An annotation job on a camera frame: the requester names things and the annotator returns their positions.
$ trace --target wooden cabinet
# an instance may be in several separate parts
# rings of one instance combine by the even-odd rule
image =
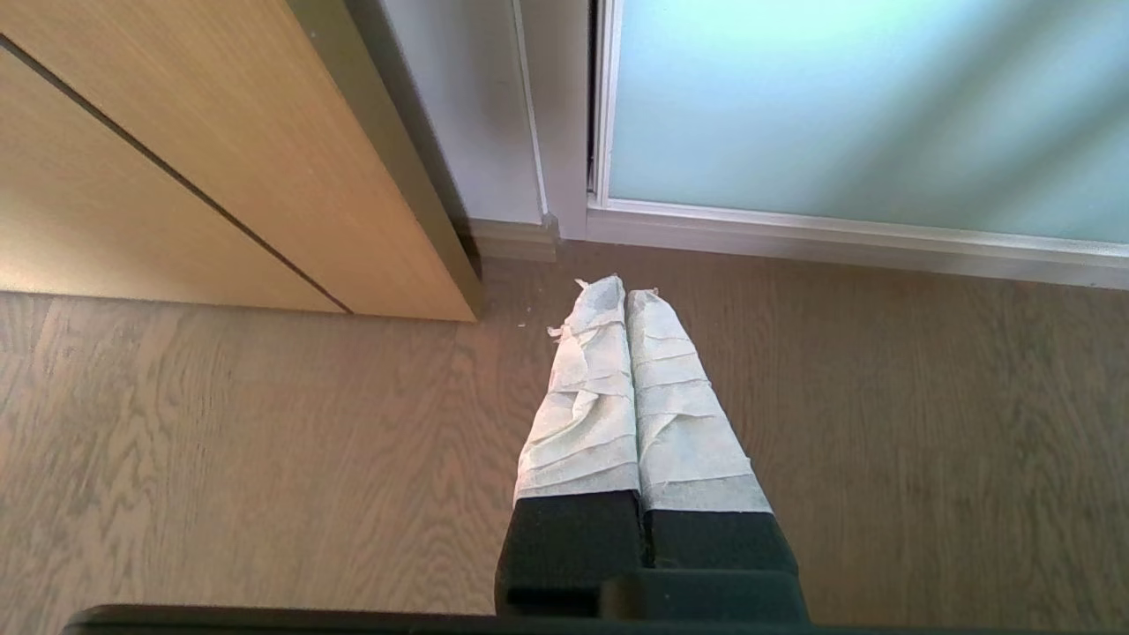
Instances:
[[[0,0],[0,286],[474,319],[479,281],[340,0]],[[56,106],[17,103],[33,93]]]
[[[3,50],[0,86],[3,288],[340,311]]]

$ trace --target wood grain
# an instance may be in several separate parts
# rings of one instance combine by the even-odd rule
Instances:
[[[0,288],[339,311],[3,49],[0,84]]]
[[[474,320],[479,280],[342,0],[295,6],[308,32],[283,0],[6,0],[0,24],[352,311]]]
[[[0,295],[0,630],[490,612],[543,329],[612,271],[679,311],[816,621],[1129,627],[1129,295],[566,244],[487,260],[476,325]]]

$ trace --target black foam pad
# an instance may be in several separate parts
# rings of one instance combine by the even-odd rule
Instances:
[[[771,513],[644,514],[648,565],[655,568],[779,571],[798,575],[796,557]]]
[[[520,498],[495,575],[498,615],[596,616],[601,584],[642,566],[634,492]]]

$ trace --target wooden floor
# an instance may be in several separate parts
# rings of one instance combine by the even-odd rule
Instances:
[[[0,295],[0,633],[490,612],[574,278],[681,313],[825,624],[1129,628],[1129,294],[601,245],[479,325]]]

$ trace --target baseboard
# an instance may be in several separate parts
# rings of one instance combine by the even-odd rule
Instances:
[[[557,262],[557,232],[550,224],[530,225],[472,218],[456,221],[455,232],[473,243],[482,258]]]
[[[587,238],[1129,290],[1129,245],[623,201],[589,201]]]

